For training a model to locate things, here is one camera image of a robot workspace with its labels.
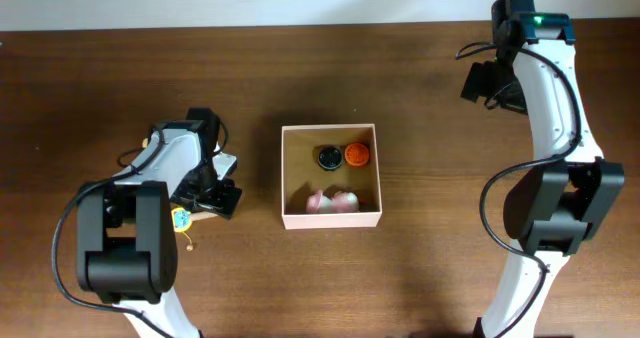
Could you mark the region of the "yellow rattle drum wooden handle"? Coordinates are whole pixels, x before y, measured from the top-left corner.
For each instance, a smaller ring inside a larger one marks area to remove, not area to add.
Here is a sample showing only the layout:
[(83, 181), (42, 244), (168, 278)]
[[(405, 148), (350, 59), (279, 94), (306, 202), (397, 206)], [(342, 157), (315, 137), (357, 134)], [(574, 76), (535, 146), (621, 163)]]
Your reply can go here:
[(171, 217), (174, 232), (187, 239), (185, 248), (187, 251), (192, 252), (195, 249), (195, 243), (190, 237), (188, 231), (192, 228), (195, 222), (214, 218), (216, 217), (216, 214), (211, 212), (193, 213), (183, 207), (176, 207), (171, 210)]

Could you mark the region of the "pink toy duck with hat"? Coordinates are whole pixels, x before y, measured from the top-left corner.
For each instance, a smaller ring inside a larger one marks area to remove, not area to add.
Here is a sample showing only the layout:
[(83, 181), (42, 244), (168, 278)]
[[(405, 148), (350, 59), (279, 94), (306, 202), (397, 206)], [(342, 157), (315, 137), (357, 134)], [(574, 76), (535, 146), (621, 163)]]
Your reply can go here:
[(358, 213), (360, 201), (352, 192), (337, 192), (328, 197), (318, 190), (307, 199), (305, 211), (307, 214)]

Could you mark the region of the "black round cap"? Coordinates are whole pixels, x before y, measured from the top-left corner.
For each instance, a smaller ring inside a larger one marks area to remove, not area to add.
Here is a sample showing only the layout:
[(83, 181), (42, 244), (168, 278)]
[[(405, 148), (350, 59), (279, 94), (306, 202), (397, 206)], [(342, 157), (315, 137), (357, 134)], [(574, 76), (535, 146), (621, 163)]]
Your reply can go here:
[(323, 147), (318, 153), (318, 165), (325, 171), (335, 171), (343, 163), (343, 155), (335, 146)]

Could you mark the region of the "orange ribbed round ball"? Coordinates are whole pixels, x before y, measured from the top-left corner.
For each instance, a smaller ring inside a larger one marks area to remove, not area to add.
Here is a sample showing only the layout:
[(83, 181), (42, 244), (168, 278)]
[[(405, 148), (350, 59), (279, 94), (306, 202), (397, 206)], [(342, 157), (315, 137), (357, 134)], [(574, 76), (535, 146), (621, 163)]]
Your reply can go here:
[(351, 167), (363, 167), (370, 161), (370, 150), (367, 145), (354, 142), (348, 144), (344, 149), (344, 159)]

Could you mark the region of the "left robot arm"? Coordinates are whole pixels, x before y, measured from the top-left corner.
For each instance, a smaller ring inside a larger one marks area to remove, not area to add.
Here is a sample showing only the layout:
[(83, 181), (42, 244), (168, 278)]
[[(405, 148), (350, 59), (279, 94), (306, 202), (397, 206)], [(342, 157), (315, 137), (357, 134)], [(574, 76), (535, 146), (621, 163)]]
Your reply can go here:
[(230, 219), (242, 191), (224, 153), (227, 128), (209, 108), (152, 126), (147, 145), (120, 173), (88, 183), (77, 210), (77, 270), (99, 310), (125, 315), (142, 337), (199, 337), (174, 288), (174, 208)]

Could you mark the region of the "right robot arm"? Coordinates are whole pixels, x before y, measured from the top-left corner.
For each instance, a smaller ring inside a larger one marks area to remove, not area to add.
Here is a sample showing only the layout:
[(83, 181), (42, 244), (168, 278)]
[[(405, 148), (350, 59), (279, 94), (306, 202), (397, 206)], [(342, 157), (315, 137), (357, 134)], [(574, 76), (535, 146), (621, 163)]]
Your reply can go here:
[(544, 13), (534, 0), (496, 0), (492, 39), (461, 48), (463, 59), (492, 50), (474, 63), (462, 98), (485, 100), (528, 117), (534, 158), (491, 177), (480, 195), (483, 227), (489, 190), (517, 171), (521, 180), (505, 197), (509, 237), (489, 237), (508, 253), (496, 297), (476, 320), (476, 337), (531, 337), (559, 271), (598, 232), (624, 185), (622, 164), (608, 162), (589, 127), (575, 72), (576, 37), (565, 13)]

